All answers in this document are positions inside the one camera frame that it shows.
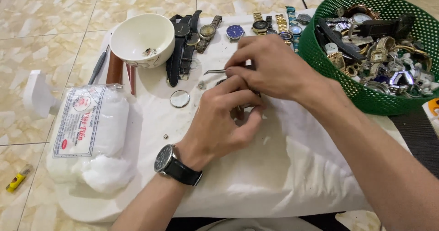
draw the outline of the right hand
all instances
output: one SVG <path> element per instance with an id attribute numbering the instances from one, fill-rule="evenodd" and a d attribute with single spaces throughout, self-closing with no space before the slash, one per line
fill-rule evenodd
<path id="1" fill-rule="evenodd" d="M 246 60 L 252 61 L 256 71 L 242 67 Z M 316 72 L 278 35 L 241 38 L 238 50 L 224 68 L 228 77 L 242 77 L 253 90 L 299 103 L 334 85 L 333 80 Z"/>

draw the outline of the ceramic bowl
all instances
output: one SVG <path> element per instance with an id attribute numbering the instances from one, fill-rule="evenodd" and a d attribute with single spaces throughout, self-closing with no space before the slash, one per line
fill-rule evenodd
<path id="1" fill-rule="evenodd" d="M 154 68 L 171 57 L 175 46 L 172 22 L 159 14 L 147 13 L 122 22 L 110 39 L 112 52 L 125 63 Z M 144 54 L 147 49 L 156 54 Z"/>

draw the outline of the green plastic basket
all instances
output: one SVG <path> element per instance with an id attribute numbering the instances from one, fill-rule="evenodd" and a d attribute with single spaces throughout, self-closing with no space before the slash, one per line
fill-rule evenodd
<path id="1" fill-rule="evenodd" d="M 399 115 L 410 112 L 437 97 L 439 90 L 428 98 L 406 98 L 381 94 L 355 82 L 332 65 L 316 40 L 314 27 L 318 18 L 330 17 L 335 9 L 341 6 L 349 7 L 352 4 L 366 4 L 372 10 L 380 12 L 381 19 L 396 19 L 403 13 L 415 14 L 416 22 L 412 35 L 417 39 L 422 39 L 425 51 L 433 58 L 431 72 L 435 75 L 436 81 L 439 80 L 439 22 L 424 10 L 405 0 L 324 0 L 300 37 L 300 56 L 322 75 L 337 80 L 355 106 L 365 113 L 381 116 Z"/>

